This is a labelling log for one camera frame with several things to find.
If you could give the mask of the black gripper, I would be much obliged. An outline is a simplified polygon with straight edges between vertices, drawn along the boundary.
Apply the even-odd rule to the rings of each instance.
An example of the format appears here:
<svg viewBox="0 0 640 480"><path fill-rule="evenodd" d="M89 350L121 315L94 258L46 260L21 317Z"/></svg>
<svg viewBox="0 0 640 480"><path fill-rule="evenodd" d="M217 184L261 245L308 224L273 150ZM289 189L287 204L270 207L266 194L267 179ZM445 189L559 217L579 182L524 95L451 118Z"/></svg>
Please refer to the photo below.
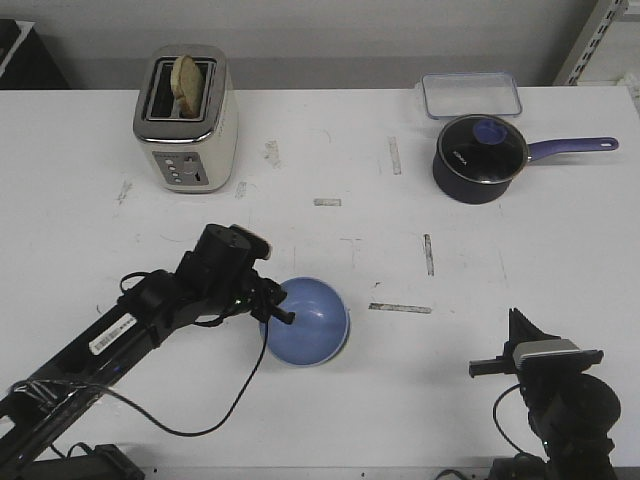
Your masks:
<svg viewBox="0 0 640 480"><path fill-rule="evenodd" d="M250 315L267 324L276 318L284 324L295 320L293 312L279 305L287 292L269 278L259 280L261 304L254 305L258 275L253 269L250 244L238 233L219 224L205 226L193 250L184 254L175 272L176 280L186 289L187 306L201 316Z"/></svg>
<svg viewBox="0 0 640 480"><path fill-rule="evenodd" d="M519 343L552 340L553 336L536 327L517 308L509 309L508 320L509 338L503 352L492 359L471 361L470 377L513 375L516 383L501 392L499 399L515 391L525 400L591 400L601 394L602 382L587 371L602 362L603 350L579 347L580 353L529 360L517 370L513 352Z"/></svg>

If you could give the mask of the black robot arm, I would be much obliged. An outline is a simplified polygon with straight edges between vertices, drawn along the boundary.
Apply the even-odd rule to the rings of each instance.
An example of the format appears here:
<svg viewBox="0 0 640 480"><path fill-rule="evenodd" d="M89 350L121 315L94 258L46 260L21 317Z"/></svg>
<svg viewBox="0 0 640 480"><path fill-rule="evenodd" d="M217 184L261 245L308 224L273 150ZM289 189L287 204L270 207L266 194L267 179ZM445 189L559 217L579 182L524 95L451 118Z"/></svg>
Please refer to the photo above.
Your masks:
<svg viewBox="0 0 640 480"><path fill-rule="evenodd" d="M12 428L1 437L1 476L15 479L110 387L176 330L216 327L248 313L261 323L295 316L283 287L261 277L269 243L238 226L209 224L173 273L139 273L117 303L1 401Z"/></svg>
<svg viewBox="0 0 640 480"><path fill-rule="evenodd" d="M609 430L621 415L614 390L587 370L604 358L598 349L543 332L516 308L509 310L503 353L471 361L469 375L514 374L528 409L528 423L546 459L519 448L493 460L490 479L615 479Z"/></svg>

